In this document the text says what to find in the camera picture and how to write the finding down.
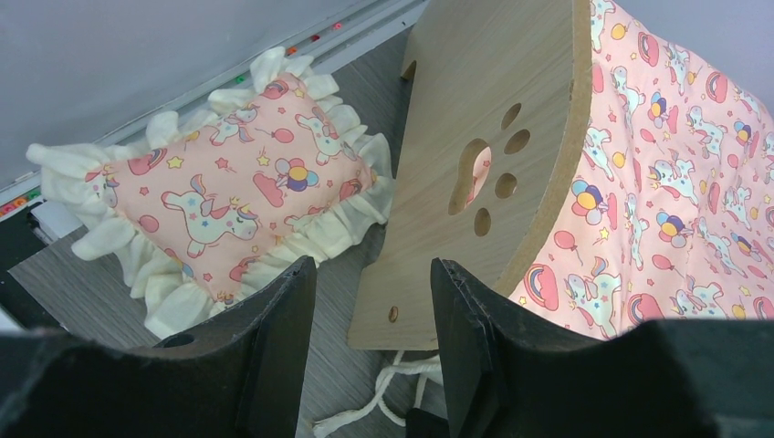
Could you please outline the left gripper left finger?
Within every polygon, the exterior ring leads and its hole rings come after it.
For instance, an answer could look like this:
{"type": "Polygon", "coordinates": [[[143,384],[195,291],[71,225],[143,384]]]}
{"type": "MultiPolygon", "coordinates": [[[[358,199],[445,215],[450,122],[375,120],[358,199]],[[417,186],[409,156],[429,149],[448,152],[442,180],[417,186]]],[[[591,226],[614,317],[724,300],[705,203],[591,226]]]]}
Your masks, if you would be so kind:
{"type": "Polygon", "coordinates": [[[315,309],[303,256],[266,287],[153,347],[64,331],[1,337],[4,437],[292,437],[315,309]]]}

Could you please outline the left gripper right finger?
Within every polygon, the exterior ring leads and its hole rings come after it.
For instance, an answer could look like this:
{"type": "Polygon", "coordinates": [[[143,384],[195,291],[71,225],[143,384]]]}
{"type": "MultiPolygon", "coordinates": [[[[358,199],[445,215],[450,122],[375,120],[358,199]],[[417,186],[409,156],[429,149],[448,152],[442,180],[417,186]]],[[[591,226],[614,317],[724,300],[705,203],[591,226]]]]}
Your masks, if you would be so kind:
{"type": "Polygon", "coordinates": [[[454,261],[431,289],[454,437],[770,437],[773,325],[657,319],[599,341],[454,261]]]}

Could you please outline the pink unicorn mattress cushion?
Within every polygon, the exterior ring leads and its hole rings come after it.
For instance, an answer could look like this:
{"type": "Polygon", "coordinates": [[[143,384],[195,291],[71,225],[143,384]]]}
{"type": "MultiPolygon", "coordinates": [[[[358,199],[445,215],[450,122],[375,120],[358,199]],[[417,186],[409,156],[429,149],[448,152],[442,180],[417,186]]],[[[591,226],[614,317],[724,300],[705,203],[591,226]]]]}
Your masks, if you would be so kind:
{"type": "Polygon", "coordinates": [[[498,294],[599,341],[657,319],[773,325],[771,115],[622,6],[587,2],[582,155],[549,240],[498,294]]]}

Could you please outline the wooden pet bed frame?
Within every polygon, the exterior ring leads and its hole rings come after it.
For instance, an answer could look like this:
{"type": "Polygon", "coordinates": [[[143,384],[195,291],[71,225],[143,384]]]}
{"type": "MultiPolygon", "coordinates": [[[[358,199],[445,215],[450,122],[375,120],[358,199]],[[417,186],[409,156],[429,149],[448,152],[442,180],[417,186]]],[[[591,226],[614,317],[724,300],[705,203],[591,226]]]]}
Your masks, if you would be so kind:
{"type": "Polygon", "coordinates": [[[437,346],[431,263],[513,292],[574,179],[591,109],[587,1],[432,1],[408,36],[413,83],[382,250],[347,334],[366,350],[437,346]]]}

